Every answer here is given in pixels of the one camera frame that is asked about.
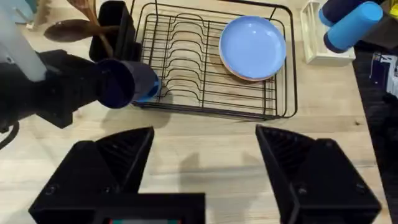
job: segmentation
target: dish rack tray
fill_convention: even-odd
[[[251,119],[289,118],[297,112],[294,23],[289,8],[250,1],[212,1],[228,12],[173,6],[157,0],[144,4],[136,24],[135,41],[142,44],[141,61],[159,76],[160,90],[141,108],[183,113],[206,113]],[[134,3],[131,6],[133,15]],[[287,57],[271,78],[249,82],[232,75],[218,51],[220,35],[227,23],[253,7],[284,35]]]

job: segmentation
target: utensil holder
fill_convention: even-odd
[[[105,34],[114,50],[114,58],[119,60],[139,60],[140,52],[137,52],[137,49],[139,50],[141,46],[138,45],[136,47],[134,44],[136,30],[124,1],[104,2],[99,10],[98,22],[101,26],[119,26],[118,31]],[[94,36],[91,41],[89,56],[94,62],[108,58],[103,43],[98,36]]]

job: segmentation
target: wooden utensil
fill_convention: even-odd
[[[50,26],[44,32],[44,36],[57,42],[74,42],[118,29],[119,26],[100,27],[83,19],[69,19]]]
[[[67,0],[67,1],[73,7],[75,7],[81,13],[83,13],[88,18],[88,20],[90,20],[95,25],[100,26],[100,23],[98,22],[96,16],[95,0]],[[99,37],[102,40],[106,53],[108,54],[109,57],[112,57],[113,49],[112,46],[109,44],[108,40],[106,39],[105,35],[100,34]]]

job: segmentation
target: wooden countertop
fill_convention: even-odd
[[[278,223],[279,212],[254,134],[257,123],[336,140],[382,203],[375,223],[390,223],[353,67],[316,67],[303,62],[298,1],[271,1],[287,3],[294,12],[298,113],[293,118],[242,122],[132,106],[110,110],[97,102],[79,109],[74,123],[65,129],[32,116],[21,121],[16,139],[0,151],[0,223],[34,223],[28,207],[75,142],[144,126],[155,127],[155,139],[140,192],[206,192],[209,224]],[[219,11],[226,7],[214,1],[170,0],[169,4],[203,4]],[[261,15],[257,9],[243,13]],[[49,21],[79,17],[82,15],[70,7],[56,7]],[[45,27],[37,32],[21,29],[34,49],[61,48],[88,57],[90,39],[57,44],[42,36]]]

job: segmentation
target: blue plate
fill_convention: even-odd
[[[264,80],[284,64],[284,36],[267,19],[242,16],[231,21],[220,38],[221,60],[233,74],[247,80]]]

